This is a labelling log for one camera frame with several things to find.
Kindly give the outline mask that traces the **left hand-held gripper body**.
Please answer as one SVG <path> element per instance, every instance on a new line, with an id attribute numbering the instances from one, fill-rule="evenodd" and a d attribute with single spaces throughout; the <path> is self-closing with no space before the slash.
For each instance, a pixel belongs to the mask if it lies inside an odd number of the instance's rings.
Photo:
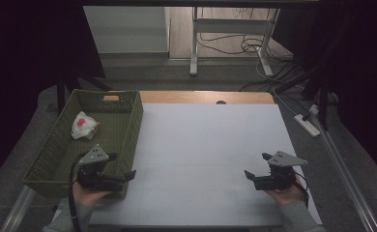
<path id="1" fill-rule="evenodd" d="M 125 184 L 124 177 L 104 174 L 108 153 L 97 144 L 78 162 L 77 181 L 84 189 L 95 191 L 121 191 Z"/>

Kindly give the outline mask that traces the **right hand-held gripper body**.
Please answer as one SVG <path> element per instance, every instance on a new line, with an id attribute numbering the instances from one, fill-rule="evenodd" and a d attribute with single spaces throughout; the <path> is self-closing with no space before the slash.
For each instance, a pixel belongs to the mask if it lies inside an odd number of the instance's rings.
<path id="1" fill-rule="evenodd" d="M 294 166 L 305 165 L 307 161 L 285 152 L 277 151 L 267 163 L 270 168 L 270 175 L 254 179 L 253 183 L 257 190 L 289 189 L 296 181 Z"/>

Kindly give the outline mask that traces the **person's left hand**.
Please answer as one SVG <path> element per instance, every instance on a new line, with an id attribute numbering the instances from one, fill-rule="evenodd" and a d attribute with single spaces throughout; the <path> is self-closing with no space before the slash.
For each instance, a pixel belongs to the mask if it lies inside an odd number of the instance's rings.
<path id="1" fill-rule="evenodd" d="M 78 181 L 72 183 L 72 194 L 75 202 L 93 208 L 97 202 L 110 194 L 110 191 L 95 191 L 83 188 Z"/>

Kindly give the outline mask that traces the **person's right hand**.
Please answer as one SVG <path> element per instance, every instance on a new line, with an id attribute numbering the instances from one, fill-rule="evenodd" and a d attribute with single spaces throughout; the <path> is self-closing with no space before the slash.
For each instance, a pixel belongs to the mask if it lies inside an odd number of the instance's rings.
<path id="1" fill-rule="evenodd" d="M 283 191 L 266 190 L 266 193 L 280 206 L 296 201 L 305 202 L 305 194 L 296 186 L 292 186 Z"/>

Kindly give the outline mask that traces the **green woven basket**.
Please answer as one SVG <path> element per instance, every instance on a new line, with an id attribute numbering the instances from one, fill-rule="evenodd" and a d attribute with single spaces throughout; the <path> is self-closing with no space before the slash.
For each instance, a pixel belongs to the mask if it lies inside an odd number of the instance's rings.
<path id="1" fill-rule="evenodd" d="M 79 112 L 100 123 L 91 139 L 72 138 L 72 125 Z M 44 197 L 66 197 L 75 157 L 96 144 L 106 153 L 117 155 L 103 172 L 123 176 L 132 170 L 142 117 L 137 91 L 73 91 L 22 183 Z"/>

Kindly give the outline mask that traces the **white bag with red label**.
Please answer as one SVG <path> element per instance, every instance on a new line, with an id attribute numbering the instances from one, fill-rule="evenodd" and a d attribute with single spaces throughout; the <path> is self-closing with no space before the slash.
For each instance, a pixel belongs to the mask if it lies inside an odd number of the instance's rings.
<path id="1" fill-rule="evenodd" d="M 100 123 L 90 116 L 87 116 L 85 112 L 80 111 L 73 123 L 71 136 L 73 139 L 87 138 L 92 139 L 99 130 Z"/>

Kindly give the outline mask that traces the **white power strip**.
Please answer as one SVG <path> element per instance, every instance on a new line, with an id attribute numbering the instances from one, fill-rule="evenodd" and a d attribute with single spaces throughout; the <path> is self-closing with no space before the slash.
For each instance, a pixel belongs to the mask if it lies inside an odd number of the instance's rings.
<path id="1" fill-rule="evenodd" d="M 302 114 L 294 117 L 294 120 L 312 137 L 317 137 L 321 132 L 316 129 Z"/>

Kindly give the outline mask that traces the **white table mat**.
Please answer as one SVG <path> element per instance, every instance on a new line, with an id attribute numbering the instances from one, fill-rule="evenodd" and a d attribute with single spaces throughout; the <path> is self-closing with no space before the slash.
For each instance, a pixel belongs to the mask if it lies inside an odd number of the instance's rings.
<path id="1" fill-rule="evenodd" d="M 275 104 L 146 103 L 136 176 L 123 200 L 104 199 L 92 223 L 138 227 L 280 226 L 274 200 L 245 176 L 262 156 L 294 152 Z"/>

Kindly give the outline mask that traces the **metal rail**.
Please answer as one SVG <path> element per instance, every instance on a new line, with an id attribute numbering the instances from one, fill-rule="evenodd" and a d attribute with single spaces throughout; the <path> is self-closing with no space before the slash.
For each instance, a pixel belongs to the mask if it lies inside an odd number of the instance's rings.
<path id="1" fill-rule="evenodd" d="M 324 129 L 316 116 L 312 118 L 312 122 L 321 133 L 321 140 L 324 143 L 327 154 L 329 155 L 335 171 L 345 187 L 349 198 L 353 202 L 363 227 L 367 232 L 377 232 L 377 218 L 367 203 L 348 167 L 346 166 L 341 154 L 339 153 L 339 150 L 336 148 L 331 135 Z"/>
<path id="2" fill-rule="evenodd" d="M 13 207 L 11 208 L 2 225 L 0 232 L 17 232 L 30 207 L 30 204 L 32 203 L 34 196 L 35 192 L 31 188 L 27 186 L 24 186 L 22 188 Z"/>

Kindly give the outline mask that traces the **white metal desk frame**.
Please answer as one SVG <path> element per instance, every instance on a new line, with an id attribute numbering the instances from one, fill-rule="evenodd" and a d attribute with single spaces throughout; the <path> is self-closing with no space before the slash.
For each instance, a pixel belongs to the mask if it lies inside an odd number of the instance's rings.
<path id="1" fill-rule="evenodd" d="M 197 41 L 201 33 L 239 34 L 262 36 L 262 43 L 256 53 L 266 76 L 273 76 L 268 63 L 268 47 L 276 26 L 279 9 L 270 9 L 267 19 L 207 18 L 198 16 L 198 8 L 192 8 L 192 43 L 189 73 L 197 75 Z"/>

